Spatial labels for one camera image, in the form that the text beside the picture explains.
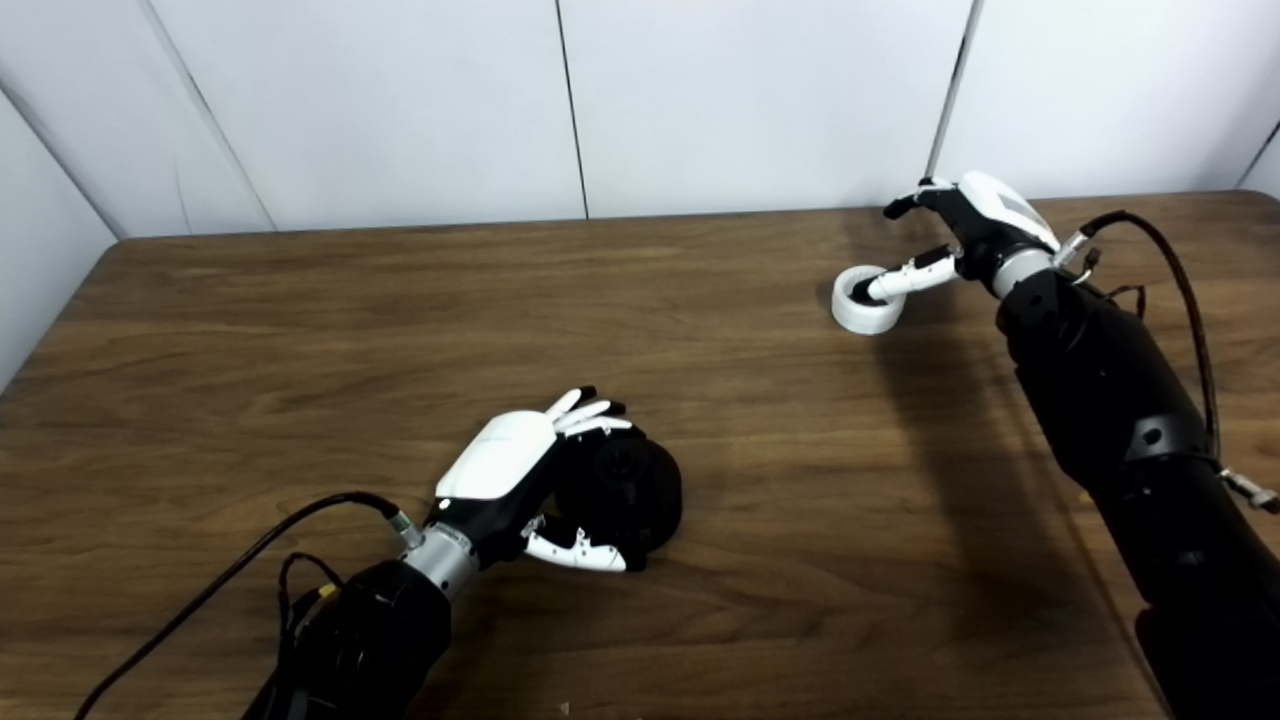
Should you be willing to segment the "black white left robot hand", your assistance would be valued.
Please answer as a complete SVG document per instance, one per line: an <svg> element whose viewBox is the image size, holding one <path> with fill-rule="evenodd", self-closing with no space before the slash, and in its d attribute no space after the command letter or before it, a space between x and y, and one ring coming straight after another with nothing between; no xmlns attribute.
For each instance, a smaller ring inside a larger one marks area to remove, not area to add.
<svg viewBox="0 0 1280 720"><path fill-rule="evenodd" d="M609 439L636 439L623 404L572 388L545 410L492 418L436 483L424 539L406 560L435 580L529 555L589 571L623 573L622 550L544 505Z"/></svg>

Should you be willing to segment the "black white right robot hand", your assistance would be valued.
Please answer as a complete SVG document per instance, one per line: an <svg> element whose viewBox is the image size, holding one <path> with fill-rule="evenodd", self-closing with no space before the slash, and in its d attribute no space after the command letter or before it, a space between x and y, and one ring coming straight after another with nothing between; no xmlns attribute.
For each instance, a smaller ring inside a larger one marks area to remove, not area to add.
<svg viewBox="0 0 1280 720"><path fill-rule="evenodd" d="M957 182L925 178L911 193L891 201L883 214L897 220L916 209L934 213L955 243L856 281L847 292L852 301L886 305L955 279L978 281L1004 299L1019 282L1048 270L1060 250L1047 222L1020 193L978 170Z"/></svg>

